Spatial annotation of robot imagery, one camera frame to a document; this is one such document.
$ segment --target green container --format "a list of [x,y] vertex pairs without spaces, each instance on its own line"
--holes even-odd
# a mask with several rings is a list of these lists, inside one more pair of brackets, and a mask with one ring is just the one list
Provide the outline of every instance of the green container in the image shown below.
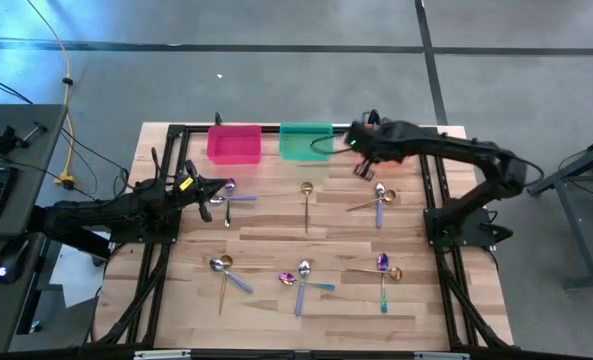
[[[320,123],[281,123],[280,156],[290,161],[326,161],[329,155],[314,152],[312,141],[334,133],[331,124]],[[334,139],[319,141],[316,148],[321,151],[334,150]]]

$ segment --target wooden tabletop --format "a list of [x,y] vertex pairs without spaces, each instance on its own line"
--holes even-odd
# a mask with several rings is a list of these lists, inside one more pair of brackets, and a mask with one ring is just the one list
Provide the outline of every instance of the wooden tabletop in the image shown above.
[[[163,153],[169,123],[145,123],[131,181],[151,178],[150,148]],[[465,137],[460,126],[440,132]],[[189,158],[205,177],[236,179],[234,194],[261,194],[259,200],[232,202],[232,226],[224,227],[225,206],[211,206],[214,221],[204,223],[197,206],[183,211],[178,243],[172,247],[161,304],[156,347],[318,350],[447,350],[445,320],[434,253],[427,245],[421,212],[426,207],[418,157],[403,165],[380,166],[373,181],[354,176],[355,153],[329,162],[290,162],[280,158],[278,134],[264,134],[256,166],[216,166],[206,156],[206,134],[193,134]],[[452,196],[476,184],[471,165],[445,160]],[[304,230],[303,181],[314,185],[309,232]],[[384,226],[375,227],[375,207],[345,212],[374,198],[380,181],[398,197],[385,206]],[[435,194],[437,204],[440,195]],[[143,245],[124,246],[111,260],[96,310],[96,332],[104,335],[132,300]],[[379,253],[403,270],[387,281],[389,313],[380,312],[380,276],[350,272],[373,269]],[[229,254],[231,271],[254,287],[248,295],[227,285],[218,315],[222,274],[210,270],[212,257]],[[312,261],[311,282],[336,285],[333,292],[307,287],[302,317],[294,315],[296,286],[279,282],[280,272],[297,272]],[[477,248],[463,248],[470,296],[480,313],[508,343],[512,336],[494,262]],[[149,302],[141,317],[142,336]],[[461,339],[462,312],[455,306]]]

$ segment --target metal spoon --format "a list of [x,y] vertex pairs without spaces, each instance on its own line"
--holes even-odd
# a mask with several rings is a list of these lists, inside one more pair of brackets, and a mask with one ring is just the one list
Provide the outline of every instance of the metal spoon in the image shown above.
[[[378,261],[376,266],[379,271],[387,271],[389,267],[389,258],[387,254],[381,253],[378,255]],[[383,314],[387,313],[387,290],[385,290],[385,274],[380,273],[380,312]]]
[[399,267],[394,266],[393,268],[387,271],[380,271],[380,270],[365,270],[365,269],[347,269],[347,271],[360,271],[360,272],[370,272],[375,274],[389,274],[389,277],[392,278],[394,281],[398,281],[403,277],[403,270]]
[[[229,255],[223,255],[220,257],[220,261],[223,262],[223,269],[227,270],[230,266],[234,265],[234,259]],[[223,283],[220,286],[220,305],[218,307],[218,316],[223,312],[223,299],[225,298],[225,287],[227,286],[227,274],[223,273]]]
[[211,267],[212,270],[216,272],[224,272],[225,275],[227,275],[230,279],[232,279],[232,281],[236,283],[236,285],[240,286],[241,289],[247,291],[248,293],[251,294],[254,292],[254,289],[248,283],[243,281],[238,276],[232,274],[231,272],[225,270],[225,263],[223,263],[221,259],[214,258],[209,260],[209,267]]
[[352,210],[356,210],[359,208],[362,208],[366,205],[369,205],[371,203],[375,203],[376,201],[380,201],[380,200],[385,200],[385,202],[392,202],[396,199],[396,191],[394,190],[387,190],[385,191],[385,194],[382,198],[376,198],[374,200],[369,200],[368,202],[362,203],[360,205],[356,205],[356,206],[352,206],[349,209],[345,210],[345,211],[352,211]]
[[[214,195],[213,198],[209,199],[209,203],[212,205],[220,205],[224,203],[227,199],[222,195]],[[238,201],[238,200],[258,200],[258,196],[256,195],[236,195],[229,198],[231,201]]]
[[225,190],[227,191],[227,211],[225,212],[225,227],[228,228],[232,226],[232,219],[229,216],[229,203],[232,197],[232,193],[234,192],[234,188],[236,187],[236,181],[234,179],[229,178],[227,180],[227,184],[225,184]]
[[376,207],[376,228],[383,227],[383,198],[385,197],[385,185],[382,183],[376,184],[376,196],[378,197],[378,204]]
[[[304,281],[299,281],[296,280],[296,276],[290,274],[290,273],[280,273],[278,275],[278,280],[280,280],[283,284],[285,285],[294,285],[297,282],[304,282]],[[309,283],[309,282],[304,282],[305,285],[309,285],[309,286],[313,286],[313,287],[317,287],[319,289],[325,289],[325,290],[329,290],[329,291],[334,291],[336,290],[336,285],[332,285],[332,284],[321,284],[321,283]]]
[[312,190],[314,190],[312,183],[305,181],[300,184],[300,191],[305,194],[305,232],[307,232],[309,225],[309,194],[312,193]]
[[307,278],[307,275],[309,275],[311,271],[311,266],[307,260],[301,261],[301,263],[298,265],[298,273],[300,274],[300,279],[302,281],[300,284],[298,284],[298,298],[296,299],[296,310],[294,311],[296,316],[300,316],[303,313],[303,300],[305,299],[305,278]]

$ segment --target pink container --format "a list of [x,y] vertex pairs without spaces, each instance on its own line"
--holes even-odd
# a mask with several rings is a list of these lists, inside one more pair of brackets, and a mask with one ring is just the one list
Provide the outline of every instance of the pink container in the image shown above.
[[260,139],[258,125],[212,126],[207,132],[207,158],[216,165],[258,164]]

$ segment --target plastic box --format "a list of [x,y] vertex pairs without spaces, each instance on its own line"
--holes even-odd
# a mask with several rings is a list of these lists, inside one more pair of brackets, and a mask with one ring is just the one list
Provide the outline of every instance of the plastic box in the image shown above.
[[[312,141],[334,133],[331,124],[321,123],[281,123],[280,124],[280,156],[291,161],[326,161],[329,155],[314,152]],[[334,139],[316,143],[316,148],[331,152],[334,150]]]
[[207,158],[216,165],[258,164],[260,140],[258,125],[212,126],[207,131]]

